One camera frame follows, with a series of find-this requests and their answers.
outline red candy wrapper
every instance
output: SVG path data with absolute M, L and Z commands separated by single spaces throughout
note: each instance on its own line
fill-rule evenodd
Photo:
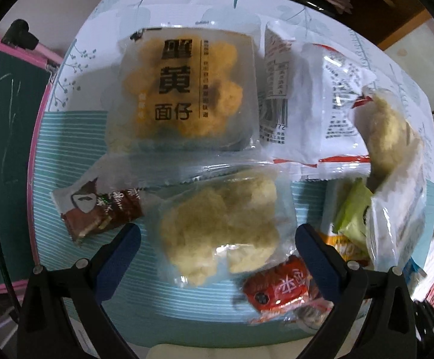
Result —
M 295 255 L 248 278 L 243 292 L 261 315 L 252 323 L 269 321 L 307 303 L 311 299 L 310 278 L 304 262 Z
M 137 189 L 98 193 L 96 181 L 87 182 L 68 196 L 73 207 L 61 213 L 67 231 L 76 243 L 90 234 L 117 228 L 143 215 Z

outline green chalkboard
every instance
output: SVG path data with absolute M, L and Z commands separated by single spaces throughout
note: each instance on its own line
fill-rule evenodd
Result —
M 14 282 L 27 279 L 33 266 L 27 166 L 34 124 L 49 78 L 44 69 L 0 51 L 0 236 Z

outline striped pattern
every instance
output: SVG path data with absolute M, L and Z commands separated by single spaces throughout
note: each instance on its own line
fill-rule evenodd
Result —
M 40 260 L 51 270 L 90 258 L 116 231 L 91 237 L 77 247 L 70 240 L 50 193 L 76 180 L 105 152 L 106 112 L 46 112 L 37 144 L 33 182 L 34 222 Z M 299 223 L 318 226 L 325 182 L 295 183 L 292 192 Z M 129 315 L 173 317 L 204 322 L 241 323 L 255 316 L 247 304 L 235 305 L 238 290 L 231 281 L 197 289 L 179 289 L 158 280 L 156 257 L 141 220 L 142 246 L 111 301 L 106 304 L 119 331 L 135 331 Z

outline snack package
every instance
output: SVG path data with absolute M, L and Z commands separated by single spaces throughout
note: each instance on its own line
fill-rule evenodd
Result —
M 371 197 L 366 245 L 375 270 L 403 269 L 425 224 L 424 144 L 416 137 L 403 159 Z
M 368 163 L 348 113 L 376 76 L 330 47 L 301 45 L 291 31 L 280 22 L 269 23 L 265 31 L 267 91 L 260 108 L 265 150 L 274 159 L 316 167 L 335 163 L 327 165 L 330 171 L 340 163 L 355 168 Z
M 341 211 L 353 185 L 354 181 L 348 178 L 334 179 L 326 183 L 320 236 L 326 244 L 333 246 L 345 261 L 356 260 L 362 266 L 367 266 L 370 258 L 366 245 L 360 249 L 345 235 L 335 233 L 337 214 Z
M 295 255 L 269 270 L 249 277 L 243 292 L 249 303 L 260 313 L 251 323 L 262 323 L 308 303 L 310 273 L 304 261 Z
M 72 239 L 79 243 L 90 234 L 142 216 L 140 189 L 192 182 L 269 163 L 256 150 L 105 154 L 73 185 L 54 190 L 52 199 Z
M 159 250 L 159 272 L 180 287 L 275 265 L 295 251 L 290 180 L 272 165 L 153 197 L 144 213 Z
M 333 232 L 345 235 L 364 253 L 366 250 L 367 212 L 373 193 L 365 186 L 361 178 L 357 179 L 340 207 L 335 219 Z
M 389 90 L 369 92 L 375 111 L 370 122 L 368 151 L 372 176 L 382 182 L 403 160 L 405 149 L 413 137 L 412 128 L 403 116 L 401 102 Z
M 203 28 L 147 28 L 125 44 L 123 96 L 108 113 L 110 152 L 258 146 L 252 38 Z

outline translucent plastic bag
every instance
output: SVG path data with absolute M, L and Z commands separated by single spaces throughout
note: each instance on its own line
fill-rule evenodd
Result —
M 425 224 L 424 145 L 414 138 L 400 164 L 371 197 L 366 245 L 376 271 L 403 269 Z
M 108 113 L 110 152 L 258 146 L 252 38 L 204 28 L 148 28 L 124 43 L 123 95 Z
M 276 265 L 295 251 L 290 180 L 276 166 L 180 185 L 152 197 L 144 214 L 159 250 L 159 273 L 180 287 Z
M 368 151 L 374 183 L 382 182 L 402 162 L 413 131 L 400 100 L 390 90 L 367 90 L 375 108 L 370 120 Z
M 316 334 L 333 309 L 333 303 L 322 297 L 304 303 L 285 315 L 285 327 L 294 327 L 310 334 Z
M 80 242 L 142 216 L 140 189 L 269 163 L 257 150 L 105 154 L 73 185 L 54 190 L 52 199 L 72 239 Z

